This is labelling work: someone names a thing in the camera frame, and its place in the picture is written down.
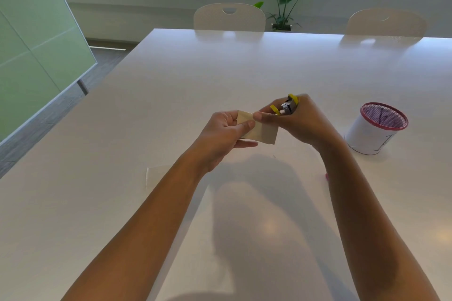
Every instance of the fingernail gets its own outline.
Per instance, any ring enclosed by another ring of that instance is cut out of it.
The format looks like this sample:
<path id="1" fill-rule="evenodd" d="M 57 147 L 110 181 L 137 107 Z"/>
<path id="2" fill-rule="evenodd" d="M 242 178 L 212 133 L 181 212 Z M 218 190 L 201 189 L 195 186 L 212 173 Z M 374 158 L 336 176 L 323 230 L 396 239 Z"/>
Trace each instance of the fingernail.
<path id="1" fill-rule="evenodd" d="M 262 114 L 260 114 L 260 112 L 254 112 L 253 113 L 253 118 L 255 120 L 257 120 L 258 122 L 260 122 L 262 120 Z"/>

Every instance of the white plastic chair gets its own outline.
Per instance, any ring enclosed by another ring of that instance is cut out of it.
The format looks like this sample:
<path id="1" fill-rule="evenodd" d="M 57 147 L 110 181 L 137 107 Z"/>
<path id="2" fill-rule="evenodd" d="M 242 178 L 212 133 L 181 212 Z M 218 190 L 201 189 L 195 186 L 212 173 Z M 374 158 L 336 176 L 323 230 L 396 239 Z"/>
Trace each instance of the white plastic chair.
<path id="1" fill-rule="evenodd" d="M 372 8 L 353 14 L 346 35 L 423 37 L 427 22 L 421 16 L 404 10 Z"/>
<path id="2" fill-rule="evenodd" d="M 225 2 L 200 7 L 194 15 L 195 30 L 265 30 L 265 14 L 253 5 Z"/>

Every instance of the plant pot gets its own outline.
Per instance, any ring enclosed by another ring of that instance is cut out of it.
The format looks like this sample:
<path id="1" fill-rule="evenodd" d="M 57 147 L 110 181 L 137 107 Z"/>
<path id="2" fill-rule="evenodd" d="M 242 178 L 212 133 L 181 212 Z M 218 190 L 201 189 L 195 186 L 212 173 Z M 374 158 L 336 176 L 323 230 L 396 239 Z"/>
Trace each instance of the plant pot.
<path id="1" fill-rule="evenodd" d="M 272 23 L 272 31 L 273 32 L 292 32 L 292 25 L 286 25 L 284 27 L 284 30 L 278 30 L 275 27 L 276 27 L 276 24 Z"/>

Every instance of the yellow clip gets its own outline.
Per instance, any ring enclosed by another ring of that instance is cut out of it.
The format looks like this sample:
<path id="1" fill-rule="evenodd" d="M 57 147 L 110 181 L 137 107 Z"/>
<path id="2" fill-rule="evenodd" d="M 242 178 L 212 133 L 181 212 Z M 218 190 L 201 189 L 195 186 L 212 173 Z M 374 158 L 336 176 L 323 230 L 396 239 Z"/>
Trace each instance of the yellow clip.
<path id="1" fill-rule="evenodd" d="M 298 106 L 298 98 L 296 95 L 293 94 L 289 94 L 289 97 L 291 97 L 293 99 L 293 101 L 295 102 L 295 104 Z"/>
<path id="2" fill-rule="evenodd" d="M 271 105 L 270 108 L 273 110 L 273 112 L 277 115 L 281 115 L 280 111 L 276 108 L 275 105 Z"/>

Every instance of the tabletop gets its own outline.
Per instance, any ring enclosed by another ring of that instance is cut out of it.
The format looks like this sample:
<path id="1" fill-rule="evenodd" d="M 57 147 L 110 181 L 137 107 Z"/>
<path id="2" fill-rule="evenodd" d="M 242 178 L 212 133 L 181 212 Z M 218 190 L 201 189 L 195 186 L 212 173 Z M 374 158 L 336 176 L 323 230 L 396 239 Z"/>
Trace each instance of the tabletop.
<path id="1" fill-rule="evenodd" d="M 0 180 L 0 299 L 59 300 L 213 112 L 288 93 L 309 93 L 341 133 L 365 102 L 407 115 L 378 155 L 354 155 L 452 299 L 451 48 L 153 30 Z M 148 299 L 357 301 L 317 152 L 284 130 L 274 146 L 233 150 L 201 180 Z"/>

